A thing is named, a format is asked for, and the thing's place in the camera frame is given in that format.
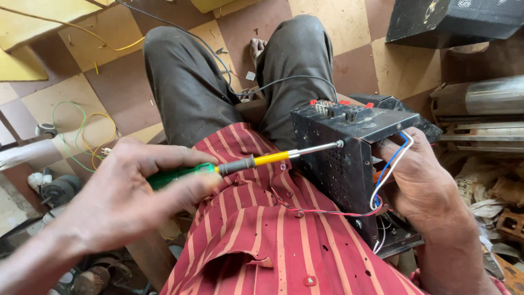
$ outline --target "screwdriver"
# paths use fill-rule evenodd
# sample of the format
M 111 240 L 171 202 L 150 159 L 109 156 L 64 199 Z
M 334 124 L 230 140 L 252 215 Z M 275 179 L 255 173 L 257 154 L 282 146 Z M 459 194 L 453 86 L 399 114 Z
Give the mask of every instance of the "screwdriver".
M 204 163 L 197 165 L 196 167 L 181 167 L 171 171 L 162 171 L 155 173 L 147 178 L 147 182 L 151 185 L 151 188 L 153 188 L 154 191 L 157 191 L 162 187 L 168 185 L 171 181 L 184 178 L 186 176 L 189 176 L 190 174 L 199 174 L 202 172 L 215 171 L 219 173 L 221 176 L 225 176 L 234 172 L 251 169 L 260 165 L 265 165 L 267 163 L 274 163 L 282 160 L 287 160 L 294 157 L 298 157 L 300 155 L 309 154 L 326 149 L 342 148 L 343 146 L 344 141 L 337 140 L 336 142 L 308 147 L 302 150 L 291 150 L 260 157 L 253 157 L 253 155 L 251 155 L 250 157 L 244 158 L 242 160 L 224 163 L 218 166 L 215 166 L 211 163 Z

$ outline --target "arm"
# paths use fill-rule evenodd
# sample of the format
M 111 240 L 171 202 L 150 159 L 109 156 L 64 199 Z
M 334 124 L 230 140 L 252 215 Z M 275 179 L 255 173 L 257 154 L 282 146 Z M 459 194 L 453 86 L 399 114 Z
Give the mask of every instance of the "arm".
M 119 140 L 68 209 L 0 264 L 0 294 L 46 294 L 84 255 L 138 240 L 197 203 L 222 181 L 218 174 L 193 175 L 154 195 L 144 189 L 145 178 L 206 162 L 216 159 L 181 146 Z
M 484 271 L 476 221 L 455 180 L 440 166 L 422 131 L 406 132 L 414 144 L 393 171 L 400 192 L 388 196 L 424 238 L 418 248 L 422 288 L 432 295 L 500 294 Z M 399 149 L 393 141 L 379 145 L 381 159 L 389 160 Z

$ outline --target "foot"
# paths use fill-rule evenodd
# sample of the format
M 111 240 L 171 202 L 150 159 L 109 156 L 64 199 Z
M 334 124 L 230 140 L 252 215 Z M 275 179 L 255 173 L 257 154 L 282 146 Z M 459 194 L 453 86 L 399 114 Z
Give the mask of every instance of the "foot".
M 267 46 L 267 42 L 260 40 L 260 39 L 251 39 L 250 44 L 250 53 L 251 53 L 251 60 L 253 61 L 253 64 L 255 65 L 255 68 L 257 67 L 257 53 L 259 51 L 264 50 L 264 48 Z

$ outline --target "blue wire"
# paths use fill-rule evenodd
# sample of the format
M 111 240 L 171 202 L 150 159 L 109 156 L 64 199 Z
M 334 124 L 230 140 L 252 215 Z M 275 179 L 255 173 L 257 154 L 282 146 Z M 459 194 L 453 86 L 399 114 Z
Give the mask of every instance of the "blue wire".
M 386 170 L 387 167 L 389 167 L 389 164 L 393 161 L 393 159 L 397 156 L 397 154 L 408 144 L 408 138 L 404 136 L 404 134 L 402 134 L 401 132 L 399 132 L 400 136 L 402 136 L 402 138 L 404 138 L 406 141 L 404 142 L 404 144 L 398 149 L 398 151 L 393 155 L 393 157 L 391 157 L 391 159 L 389 159 L 389 162 L 386 164 L 386 166 L 384 166 L 384 169 L 382 169 L 382 172 L 380 173 L 380 176 L 378 177 L 378 181 L 377 181 L 377 185 L 375 186 L 375 188 L 377 188 L 377 186 L 380 184 L 380 180 L 382 179 L 382 175 L 384 174 L 384 171 Z M 375 194 L 375 205 L 378 206 L 379 202 L 378 202 L 378 198 L 377 198 L 377 194 Z

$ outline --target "leg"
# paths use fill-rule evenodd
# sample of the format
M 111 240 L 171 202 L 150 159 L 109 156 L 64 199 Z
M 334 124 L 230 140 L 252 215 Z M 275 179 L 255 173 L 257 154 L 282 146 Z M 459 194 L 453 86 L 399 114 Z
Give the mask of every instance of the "leg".
M 149 31 L 146 74 L 169 144 L 191 147 L 242 118 L 240 103 L 213 56 L 191 35 L 172 27 Z
M 257 59 L 257 82 L 262 87 L 272 81 L 310 75 L 333 83 L 333 49 L 320 20 L 301 15 L 282 22 Z M 334 101 L 332 88 L 324 81 L 294 78 L 264 90 L 268 111 L 260 132 L 281 150 L 296 148 L 290 111 L 312 99 Z

